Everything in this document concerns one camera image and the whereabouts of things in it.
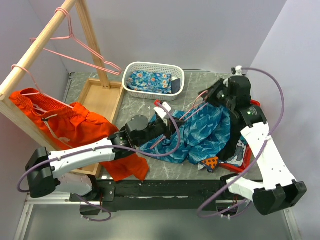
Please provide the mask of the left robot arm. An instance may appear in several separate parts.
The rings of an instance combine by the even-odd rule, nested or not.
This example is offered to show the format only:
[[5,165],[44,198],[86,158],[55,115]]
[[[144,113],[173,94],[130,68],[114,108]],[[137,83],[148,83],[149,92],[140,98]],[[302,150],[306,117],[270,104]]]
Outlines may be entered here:
[[157,116],[150,122],[144,115],[136,115],[120,131],[97,142],[68,150],[48,151],[40,147],[34,151],[25,166],[27,193],[42,198],[53,192],[65,192],[94,201],[100,194],[95,178],[90,173],[70,172],[88,165],[112,162],[136,153],[136,147],[160,136],[170,138],[179,134],[184,120]]

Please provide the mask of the blue shark print shorts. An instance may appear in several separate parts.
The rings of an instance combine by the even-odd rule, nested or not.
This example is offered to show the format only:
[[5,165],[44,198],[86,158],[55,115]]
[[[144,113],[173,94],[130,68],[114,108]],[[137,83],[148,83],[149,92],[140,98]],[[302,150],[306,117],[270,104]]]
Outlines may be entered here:
[[202,104],[191,110],[185,118],[187,121],[179,127],[178,149],[168,156],[156,156],[156,159],[174,164],[188,160],[196,165],[215,157],[230,139],[230,113],[223,106]]

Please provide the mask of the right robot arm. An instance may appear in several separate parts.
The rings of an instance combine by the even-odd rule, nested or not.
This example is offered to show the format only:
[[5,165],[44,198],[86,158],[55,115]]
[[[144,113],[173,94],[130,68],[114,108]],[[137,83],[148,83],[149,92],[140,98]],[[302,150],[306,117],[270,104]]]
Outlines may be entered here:
[[226,160],[235,152],[240,137],[244,137],[262,176],[262,182],[246,179],[242,173],[223,176],[217,194],[227,200],[234,195],[250,200],[263,216],[295,206],[307,186],[287,168],[266,116],[260,106],[252,104],[250,80],[243,75],[221,78],[208,88],[204,100],[215,107],[223,106],[230,113],[230,139],[218,156]]

